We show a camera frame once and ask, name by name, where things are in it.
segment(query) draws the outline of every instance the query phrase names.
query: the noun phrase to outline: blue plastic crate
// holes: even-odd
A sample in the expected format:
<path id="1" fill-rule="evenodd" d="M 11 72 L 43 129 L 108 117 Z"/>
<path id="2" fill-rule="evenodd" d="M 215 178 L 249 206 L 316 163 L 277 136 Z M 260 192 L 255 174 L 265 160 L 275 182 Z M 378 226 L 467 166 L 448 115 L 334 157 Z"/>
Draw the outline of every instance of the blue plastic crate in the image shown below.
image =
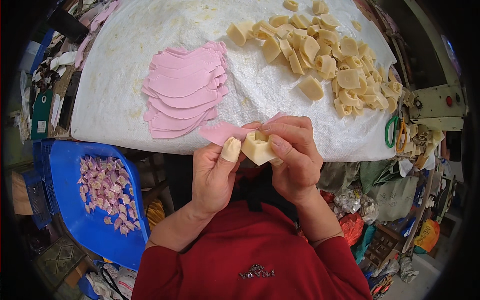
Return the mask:
<path id="1" fill-rule="evenodd" d="M 53 189 L 53 180 L 52 178 L 47 178 L 44 180 L 44 183 L 48 196 L 48 211 L 50 211 L 50 213 L 54 215 L 59 212 L 60 209 L 57 202 L 57 197 L 55 197 L 55 190 Z"/>
<path id="2" fill-rule="evenodd" d="M 130 175 L 133 187 L 133 199 L 136 202 L 141 230 L 131 231 L 127 237 L 114 231 L 113 225 L 106 225 L 103 218 L 107 212 L 97 208 L 88 214 L 80 197 L 80 157 L 90 155 L 106 158 L 117 157 L 122 160 Z M 135 165 L 114 146 L 98 143 L 76 143 L 55 141 L 50 153 L 50 165 L 55 196 L 63 221 L 72 236 L 84 247 L 127 268 L 138 270 L 145 244 L 150 235 L 148 220 L 145 217 L 140 189 L 140 176 Z"/>
<path id="3" fill-rule="evenodd" d="M 43 161 L 43 174 L 42 179 L 52 178 L 52 171 L 50 168 L 50 152 L 52 151 L 52 145 L 55 139 L 43 139 L 42 140 L 42 161 Z"/>
<path id="4" fill-rule="evenodd" d="M 42 229 L 46 224 L 52 221 L 50 212 L 48 211 L 47 200 L 45 198 L 44 183 L 35 170 L 22 173 L 27 187 L 28 199 L 33 211 L 33 221 L 38 229 Z"/>
<path id="5" fill-rule="evenodd" d="M 45 177 L 43 172 L 42 142 L 37 140 L 32 145 L 33 168 L 41 178 Z"/>

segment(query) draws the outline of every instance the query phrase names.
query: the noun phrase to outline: hand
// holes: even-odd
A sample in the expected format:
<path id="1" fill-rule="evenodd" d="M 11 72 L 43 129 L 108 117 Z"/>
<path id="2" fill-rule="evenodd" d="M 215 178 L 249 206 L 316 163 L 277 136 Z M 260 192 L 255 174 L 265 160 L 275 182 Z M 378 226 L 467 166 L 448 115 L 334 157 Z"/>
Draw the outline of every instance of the hand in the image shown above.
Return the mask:
<path id="1" fill-rule="evenodd" d="M 275 190 L 295 205 L 312 199 L 324 160 L 313 141 L 310 118 L 284 116 L 262 125 L 260 131 L 270 135 L 273 151 L 283 160 L 272 165 Z"/>
<path id="2" fill-rule="evenodd" d="M 260 122 L 245 124 L 243 128 L 255 129 Z M 245 154 L 239 153 L 233 163 L 220 156 L 223 147 L 210 143 L 193 153 L 192 202 L 200 217 L 208 218 L 224 209 L 232 196 L 235 172 Z"/>

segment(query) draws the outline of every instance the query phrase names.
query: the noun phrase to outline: scissors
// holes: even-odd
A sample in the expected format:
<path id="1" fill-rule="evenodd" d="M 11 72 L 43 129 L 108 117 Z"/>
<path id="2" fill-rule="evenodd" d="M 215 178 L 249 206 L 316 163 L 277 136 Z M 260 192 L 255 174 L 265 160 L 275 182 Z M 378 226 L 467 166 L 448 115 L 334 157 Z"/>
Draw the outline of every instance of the scissors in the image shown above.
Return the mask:
<path id="1" fill-rule="evenodd" d="M 406 141 L 407 141 L 407 128 L 406 128 L 405 120 L 403 119 L 401 110 L 400 111 L 397 110 L 397 114 L 399 114 L 401 116 L 402 121 L 400 123 L 400 130 L 399 130 L 399 133 L 398 133 L 398 138 L 396 139 L 395 150 L 397 151 L 397 153 L 401 153 L 401 152 L 403 152 L 403 150 L 405 149 L 405 146 L 407 145 L 407 143 L 406 143 Z M 399 120 L 400 120 L 399 116 L 393 116 L 387 122 L 387 125 L 385 126 L 385 143 L 387 144 L 388 148 L 392 148 L 395 145 L 396 124 L 397 124 L 397 121 L 399 121 Z M 393 123 L 393 136 L 392 136 L 392 141 L 389 141 L 388 140 L 388 130 L 389 130 L 390 126 L 392 125 L 392 123 Z M 404 136 L 405 136 L 405 139 L 404 139 L 405 143 L 403 143 L 402 147 L 399 148 L 402 134 L 404 134 Z"/>

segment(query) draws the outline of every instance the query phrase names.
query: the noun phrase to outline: sleeve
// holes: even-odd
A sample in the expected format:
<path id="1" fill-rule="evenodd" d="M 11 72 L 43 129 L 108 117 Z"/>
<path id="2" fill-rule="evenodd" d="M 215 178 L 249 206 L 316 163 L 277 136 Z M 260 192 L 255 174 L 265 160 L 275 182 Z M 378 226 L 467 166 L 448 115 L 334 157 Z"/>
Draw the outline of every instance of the sleeve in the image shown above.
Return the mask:
<path id="1" fill-rule="evenodd" d="M 182 278 L 177 252 L 161 246 L 147 248 L 142 254 L 132 300 L 176 299 Z"/>
<path id="2" fill-rule="evenodd" d="M 345 238 L 328 239 L 318 245 L 315 252 L 345 299 L 372 299 L 367 279 L 355 262 Z"/>

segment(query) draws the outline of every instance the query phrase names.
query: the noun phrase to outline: woman's left hand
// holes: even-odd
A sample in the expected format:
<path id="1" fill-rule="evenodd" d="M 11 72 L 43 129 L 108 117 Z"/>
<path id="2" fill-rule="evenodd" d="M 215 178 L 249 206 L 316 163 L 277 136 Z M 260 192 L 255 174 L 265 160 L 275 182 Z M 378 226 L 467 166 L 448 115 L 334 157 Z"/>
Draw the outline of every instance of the woman's left hand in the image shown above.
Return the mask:
<path id="1" fill-rule="evenodd" d="M 255 129 L 259 122 L 245 124 L 243 128 Z M 224 209 L 232 196 L 235 172 L 245 155 L 240 153 L 238 162 L 230 162 L 220 156 L 223 147 L 210 143 L 193 153 L 192 202 L 196 211 L 207 218 Z"/>

